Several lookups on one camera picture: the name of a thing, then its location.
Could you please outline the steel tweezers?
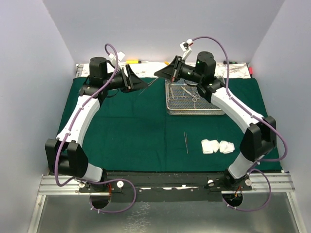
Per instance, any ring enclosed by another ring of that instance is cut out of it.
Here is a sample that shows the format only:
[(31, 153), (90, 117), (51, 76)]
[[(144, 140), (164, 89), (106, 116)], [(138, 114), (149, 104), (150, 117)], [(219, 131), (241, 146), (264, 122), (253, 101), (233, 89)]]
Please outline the steel tweezers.
[(186, 147), (186, 153), (189, 153), (189, 148), (188, 148), (188, 135), (186, 132), (184, 132), (184, 140), (185, 140), (185, 147)]
[(142, 93), (144, 93), (155, 81), (157, 81), (158, 80), (158, 78), (155, 78), (154, 80), (152, 80), (151, 82), (149, 82), (148, 84), (147, 84), (147, 87), (146, 88), (144, 88), (140, 93), (139, 93), (139, 96), (142, 94)]

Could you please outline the steel mesh instrument tray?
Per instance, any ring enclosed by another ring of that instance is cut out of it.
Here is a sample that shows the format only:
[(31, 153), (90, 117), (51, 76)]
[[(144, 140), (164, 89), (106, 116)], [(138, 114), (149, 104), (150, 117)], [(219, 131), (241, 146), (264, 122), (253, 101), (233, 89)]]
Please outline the steel mesh instrument tray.
[(224, 115), (217, 106), (198, 94), (196, 83), (180, 79), (165, 82), (166, 107), (170, 115)]

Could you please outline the dark green surgical cloth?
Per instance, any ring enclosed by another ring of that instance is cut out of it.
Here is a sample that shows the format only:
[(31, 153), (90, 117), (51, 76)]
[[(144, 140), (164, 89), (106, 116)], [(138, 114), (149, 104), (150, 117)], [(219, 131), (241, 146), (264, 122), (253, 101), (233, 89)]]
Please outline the dark green surgical cloth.
[[(91, 164), (120, 171), (211, 172), (234, 162), (243, 133), (227, 115), (169, 115), (163, 79), (140, 92), (119, 92), (104, 100), (82, 145)], [(202, 140), (231, 142), (235, 150), (203, 154)]]

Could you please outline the white gauze pad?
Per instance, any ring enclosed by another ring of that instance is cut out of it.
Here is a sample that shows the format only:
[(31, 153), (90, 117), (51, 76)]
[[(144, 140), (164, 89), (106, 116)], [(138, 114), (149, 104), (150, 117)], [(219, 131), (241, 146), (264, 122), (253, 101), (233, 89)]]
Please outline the white gauze pad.
[(220, 143), (217, 140), (212, 140), (210, 141), (210, 144), (213, 152), (216, 153), (220, 148)]
[(209, 140), (202, 140), (202, 152), (203, 154), (212, 154), (213, 153), (213, 147)]
[(232, 153), (235, 150), (235, 146), (231, 142), (221, 141), (219, 143), (219, 152), (223, 154)]

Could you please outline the white gauze pad top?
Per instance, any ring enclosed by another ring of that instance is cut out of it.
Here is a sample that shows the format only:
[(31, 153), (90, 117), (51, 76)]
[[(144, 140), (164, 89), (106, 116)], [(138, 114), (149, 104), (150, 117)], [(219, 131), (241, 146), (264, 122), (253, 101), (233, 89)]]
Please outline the white gauze pad top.
[(219, 152), (223, 154), (232, 153), (235, 150), (235, 146), (231, 142), (221, 141), (219, 143)]

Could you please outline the white gauze pad bottom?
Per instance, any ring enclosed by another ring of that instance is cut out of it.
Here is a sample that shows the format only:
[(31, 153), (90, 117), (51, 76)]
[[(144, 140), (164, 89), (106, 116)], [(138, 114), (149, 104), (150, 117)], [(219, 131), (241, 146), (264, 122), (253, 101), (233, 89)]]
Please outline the white gauze pad bottom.
[(213, 153), (213, 147), (209, 140), (202, 140), (202, 152), (203, 154), (212, 154)]

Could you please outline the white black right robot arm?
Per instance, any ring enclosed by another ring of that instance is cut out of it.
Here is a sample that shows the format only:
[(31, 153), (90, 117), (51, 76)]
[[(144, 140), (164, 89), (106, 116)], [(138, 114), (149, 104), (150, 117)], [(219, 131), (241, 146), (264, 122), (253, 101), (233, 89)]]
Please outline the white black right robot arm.
[(176, 56), (154, 75), (171, 82), (184, 79), (196, 83), (198, 94), (224, 111), (241, 129), (244, 136), (240, 153), (225, 170), (220, 184), (220, 187), (234, 190), (255, 163), (276, 147), (276, 120), (271, 116), (263, 117), (237, 99), (215, 76), (215, 68), (213, 54), (202, 51), (197, 55), (195, 66), (187, 65), (181, 56)]

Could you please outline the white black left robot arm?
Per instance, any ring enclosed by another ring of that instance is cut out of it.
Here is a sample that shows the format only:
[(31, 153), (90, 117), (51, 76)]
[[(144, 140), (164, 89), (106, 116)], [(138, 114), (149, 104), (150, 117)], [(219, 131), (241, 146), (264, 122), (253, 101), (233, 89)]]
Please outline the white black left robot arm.
[(68, 175), (90, 182), (94, 190), (106, 189), (105, 170), (92, 165), (82, 149), (88, 127), (99, 111), (108, 91), (130, 93), (147, 88), (129, 65), (120, 67), (115, 57), (93, 57), (89, 62), (89, 75), (79, 90), (76, 106), (65, 127), (55, 139), (48, 139), (45, 151), (48, 166), (55, 176)]

